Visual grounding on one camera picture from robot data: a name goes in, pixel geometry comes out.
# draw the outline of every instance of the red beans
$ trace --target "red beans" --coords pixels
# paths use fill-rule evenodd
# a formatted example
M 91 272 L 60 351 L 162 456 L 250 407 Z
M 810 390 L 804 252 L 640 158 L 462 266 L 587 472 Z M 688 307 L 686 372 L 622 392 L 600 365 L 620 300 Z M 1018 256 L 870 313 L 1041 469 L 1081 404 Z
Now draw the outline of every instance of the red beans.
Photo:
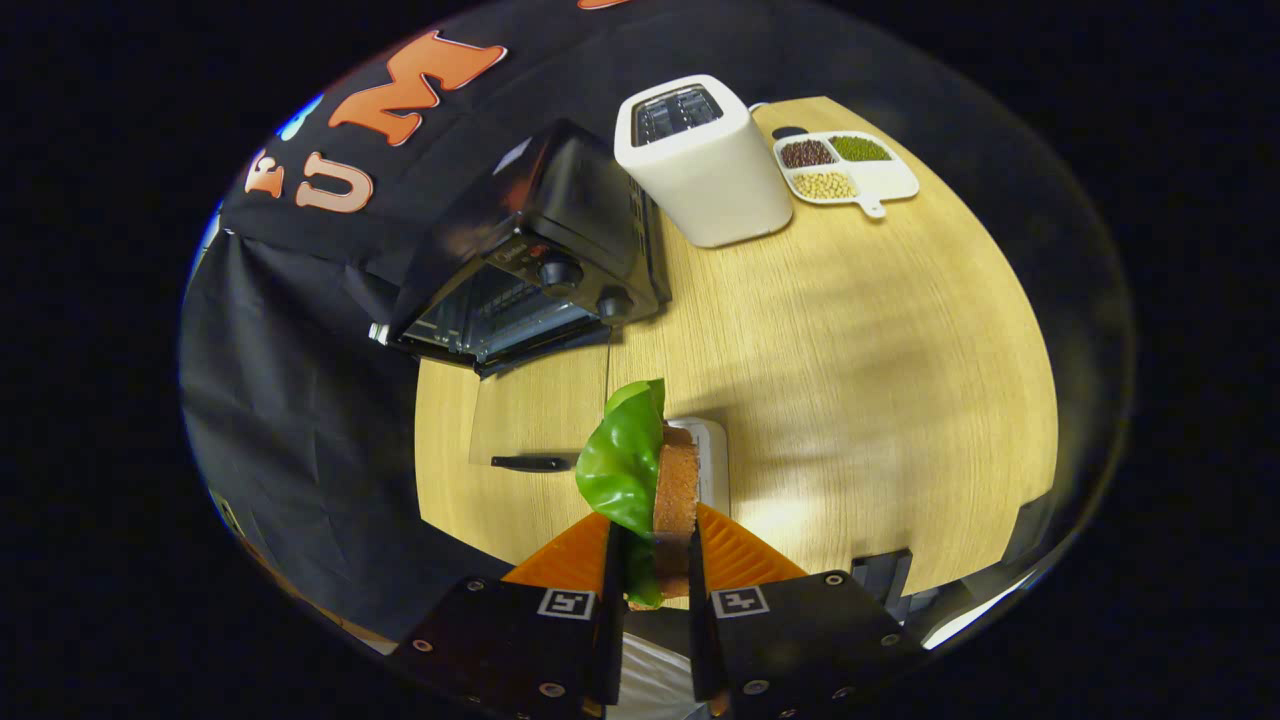
M 782 147 L 782 164 L 787 168 L 804 168 L 806 165 L 826 165 L 835 163 L 827 146 L 817 140 L 792 142 Z

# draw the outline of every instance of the divided white tray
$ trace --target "divided white tray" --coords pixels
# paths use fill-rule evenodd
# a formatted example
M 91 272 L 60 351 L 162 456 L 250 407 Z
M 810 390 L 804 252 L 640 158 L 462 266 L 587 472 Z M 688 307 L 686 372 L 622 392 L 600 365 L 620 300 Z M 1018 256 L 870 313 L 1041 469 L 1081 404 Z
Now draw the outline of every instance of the divided white tray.
M 888 160 L 859 160 L 851 161 L 845 160 L 836 151 L 836 147 L 831 145 L 832 137 L 861 137 L 879 145 L 884 152 L 888 154 Z M 805 165 L 803 168 L 787 168 L 786 163 L 782 161 L 782 149 L 787 145 L 795 142 L 804 142 L 806 140 L 817 140 L 820 142 L 831 156 L 836 159 L 835 163 L 827 163 L 823 165 Z M 867 215 L 872 218 L 884 217 L 884 200 L 900 200 L 904 197 L 914 197 L 916 192 L 920 191 L 920 181 L 916 179 L 915 173 L 911 168 L 906 167 L 906 163 L 899 158 L 897 152 L 888 146 L 883 140 L 876 137 L 874 135 L 858 132 L 858 131 L 837 131 L 837 132 L 809 132 L 804 135 L 792 135 L 783 137 L 782 140 L 773 143 L 773 159 L 778 163 L 778 168 L 782 170 L 782 177 L 787 181 L 787 187 L 791 192 L 804 200 L 805 202 L 813 202 L 814 205 L 859 205 Z M 819 199 L 808 197 L 800 192 L 795 184 L 795 178 L 804 174 L 822 174 L 822 173 L 842 173 L 854 184 L 856 195 L 852 197 L 833 197 L 833 199 Z

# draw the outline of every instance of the toaster oven door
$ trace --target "toaster oven door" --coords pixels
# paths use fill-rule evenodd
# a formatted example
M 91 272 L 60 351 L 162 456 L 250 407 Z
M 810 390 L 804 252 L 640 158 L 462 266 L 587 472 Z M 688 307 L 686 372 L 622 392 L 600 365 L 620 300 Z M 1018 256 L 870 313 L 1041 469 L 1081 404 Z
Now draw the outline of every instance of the toaster oven door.
M 460 283 L 403 333 L 412 345 L 470 360 L 481 377 L 570 347 L 605 342 L 599 318 L 490 264 Z M 440 357 L 438 352 L 426 354 Z

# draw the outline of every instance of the white toaster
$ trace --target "white toaster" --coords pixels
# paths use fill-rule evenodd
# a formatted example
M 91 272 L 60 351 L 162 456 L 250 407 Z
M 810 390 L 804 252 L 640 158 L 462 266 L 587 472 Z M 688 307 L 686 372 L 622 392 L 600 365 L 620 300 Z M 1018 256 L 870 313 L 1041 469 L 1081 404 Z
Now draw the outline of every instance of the white toaster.
M 699 247 L 768 234 L 791 220 L 791 193 L 751 113 L 710 76 L 627 97 L 613 156 Z

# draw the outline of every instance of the orange letter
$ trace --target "orange letter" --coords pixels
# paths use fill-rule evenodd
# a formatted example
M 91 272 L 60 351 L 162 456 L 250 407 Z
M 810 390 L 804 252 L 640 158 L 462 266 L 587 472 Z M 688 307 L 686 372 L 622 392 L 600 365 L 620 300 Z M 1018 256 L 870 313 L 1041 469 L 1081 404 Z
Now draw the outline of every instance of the orange letter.
M 387 136 L 387 145 L 401 145 L 422 124 L 422 115 L 396 115 L 390 110 L 435 108 L 440 99 L 424 76 L 440 81 L 442 90 L 457 90 L 507 55 L 500 45 L 474 47 L 440 38 L 440 31 L 419 37 L 387 60 L 390 85 L 361 90 L 342 101 L 329 127 L 353 123 Z
M 369 202 L 369 199 L 374 196 L 374 181 L 364 170 L 343 165 L 342 163 L 334 163 L 333 160 L 325 160 L 319 152 L 307 155 L 307 164 L 302 167 L 302 174 L 305 177 L 320 174 L 338 178 L 351 186 L 351 192 L 347 195 L 325 192 L 311 187 L 308 182 L 303 182 L 298 186 L 298 193 L 294 196 L 298 208 L 315 205 L 316 208 L 333 210 L 334 213 L 355 213 L 364 208 Z
M 259 150 L 253 161 L 248 165 L 248 174 L 244 176 L 244 192 L 261 190 L 270 192 L 271 197 L 280 196 L 284 186 L 284 168 L 275 168 L 275 158 L 266 158 L 266 150 Z

